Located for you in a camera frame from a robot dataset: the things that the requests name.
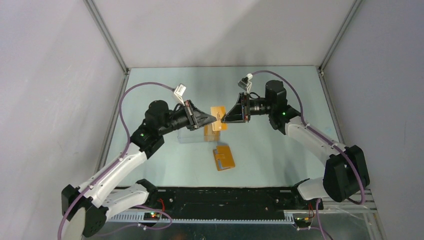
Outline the tan credit card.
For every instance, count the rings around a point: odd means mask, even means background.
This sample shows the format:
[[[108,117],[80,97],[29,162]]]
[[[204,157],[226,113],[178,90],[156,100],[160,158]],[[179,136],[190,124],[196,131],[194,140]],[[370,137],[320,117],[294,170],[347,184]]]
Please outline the tan credit card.
[[[228,129],[228,124],[222,122],[226,114],[225,106],[211,106],[210,113],[216,118],[216,121],[212,123],[212,130],[214,132],[226,131]]]
[[[205,142],[217,142],[220,139],[220,132],[213,130],[213,125],[209,124],[204,127],[203,140]]]

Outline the orange card holder wallet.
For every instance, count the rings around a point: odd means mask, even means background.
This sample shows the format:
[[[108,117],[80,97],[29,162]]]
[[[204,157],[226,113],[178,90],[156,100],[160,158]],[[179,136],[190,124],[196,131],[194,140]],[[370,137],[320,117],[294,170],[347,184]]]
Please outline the orange card holder wallet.
[[[231,148],[228,145],[217,145],[212,152],[218,171],[224,171],[236,167]]]

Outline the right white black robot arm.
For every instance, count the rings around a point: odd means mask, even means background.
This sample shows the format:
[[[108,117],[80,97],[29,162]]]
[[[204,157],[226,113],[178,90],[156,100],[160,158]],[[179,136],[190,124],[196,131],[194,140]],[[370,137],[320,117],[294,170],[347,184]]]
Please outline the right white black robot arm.
[[[221,122],[247,123],[251,116],[261,115],[267,115],[274,130],[302,144],[324,165],[322,177],[303,180],[294,186],[290,201],[295,208],[304,209],[311,200],[319,198],[339,203],[350,200],[370,184],[363,150],[357,145],[345,146],[307,123],[301,112],[288,104],[282,81],[269,80],[264,97],[239,93],[236,104]]]

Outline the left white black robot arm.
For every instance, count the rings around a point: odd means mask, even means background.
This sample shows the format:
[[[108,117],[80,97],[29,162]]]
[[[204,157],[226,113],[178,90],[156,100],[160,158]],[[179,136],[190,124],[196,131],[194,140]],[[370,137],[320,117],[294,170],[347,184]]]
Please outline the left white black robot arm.
[[[116,186],[135,168],[145,163],[164,144],[164,135],[181,128],[198,130],[217,119],[194,106],[191,100],[172,110],[163,100],[150,103],[141,125],[130,136],[116,159],[78,187],[66,186],[61,192],[63,217],[69,222],[60,240],[80,240],[97,234],[113,216],[143,205],[153,208],[158,189],[146,179],[114,192]]]

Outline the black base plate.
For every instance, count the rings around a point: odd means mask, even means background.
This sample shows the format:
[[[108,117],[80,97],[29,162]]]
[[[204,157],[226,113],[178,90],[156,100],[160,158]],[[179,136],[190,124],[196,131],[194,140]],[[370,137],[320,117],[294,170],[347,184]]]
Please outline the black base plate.
[[[288,211],[323,209],[292,187],[159,187],[144,206],[174,218],[204,220],[277,220]]]

